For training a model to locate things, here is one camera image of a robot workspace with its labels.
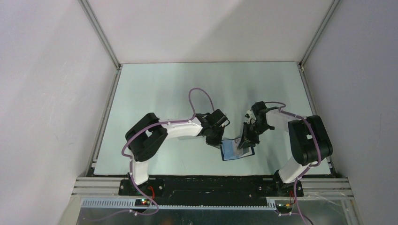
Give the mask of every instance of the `vent grille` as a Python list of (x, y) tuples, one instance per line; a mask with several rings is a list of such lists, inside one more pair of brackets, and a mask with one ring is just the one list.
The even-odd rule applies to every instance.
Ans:
[[(134, 199), (112, 199), (112, 198), (84, 198), (82, 208), (112, 208), (112, 209), (139, 209), (146, 207), (135, 207)], [(189, 205), (159, 205), (160, 209), (181, 210), (275, 210), (274, 200), (267, 200), (268, 206), (189, 206)]]

